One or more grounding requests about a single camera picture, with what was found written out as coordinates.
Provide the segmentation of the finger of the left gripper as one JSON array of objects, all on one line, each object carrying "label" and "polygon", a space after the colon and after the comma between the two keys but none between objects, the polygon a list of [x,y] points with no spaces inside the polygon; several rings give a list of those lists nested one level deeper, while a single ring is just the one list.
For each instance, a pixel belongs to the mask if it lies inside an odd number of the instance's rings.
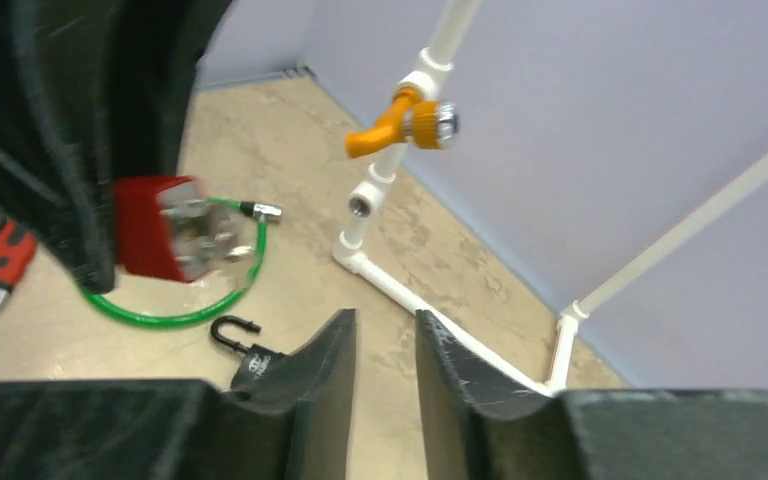
[{"label": "finger of the left gripper", "polygon": [[114,184],[178,170],[226,1],[0,1],[0,211],[115,284]]}]

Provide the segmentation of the black padlock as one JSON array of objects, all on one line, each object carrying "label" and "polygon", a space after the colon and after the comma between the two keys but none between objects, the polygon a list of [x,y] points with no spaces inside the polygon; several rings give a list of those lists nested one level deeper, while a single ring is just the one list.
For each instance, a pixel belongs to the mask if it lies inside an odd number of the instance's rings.
[{"label": "black padlock", "polygon": [[287,354],[264,347],[257,343],[245,345],[225,336],[221,330],[234,326],[245,332],[259,334],[261,326],[234,315],[222,315],[213,320],[209,332],[214,343],[242,355],[237,371],[230,382],[230,389],[237,390],[259,381],[270,369],[287,357]]}]

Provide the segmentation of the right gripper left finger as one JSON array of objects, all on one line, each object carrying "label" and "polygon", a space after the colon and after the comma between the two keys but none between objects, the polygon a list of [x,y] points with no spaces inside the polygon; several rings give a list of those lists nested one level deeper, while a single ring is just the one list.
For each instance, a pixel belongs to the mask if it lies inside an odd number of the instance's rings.
[{"label": "right gripper left finger", "polygon": [[254,381],[0,382],[0,479],[342,479],[357,313]]}]

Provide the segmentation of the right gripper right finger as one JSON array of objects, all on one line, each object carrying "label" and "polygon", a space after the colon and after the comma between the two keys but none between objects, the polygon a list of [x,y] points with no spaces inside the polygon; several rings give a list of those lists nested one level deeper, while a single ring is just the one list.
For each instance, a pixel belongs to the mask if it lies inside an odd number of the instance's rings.
[{"label": "right gripper right finger", "polygon": [[432,479],[768,479],[768,390],[545,396],[469,351],[432,313],[415,318]]}]

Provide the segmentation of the red cable lock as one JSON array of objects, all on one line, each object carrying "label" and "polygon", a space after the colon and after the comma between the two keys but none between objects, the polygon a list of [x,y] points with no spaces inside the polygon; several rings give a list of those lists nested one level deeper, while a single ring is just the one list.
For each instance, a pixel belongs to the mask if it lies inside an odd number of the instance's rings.
[{"label": "red cable lock", "polygon": [[128,273],[179,283],[213,271],[234,289],[257,259],[234,208],[208,200],[193,176],[139,176],[114,184],[116,262]]}]

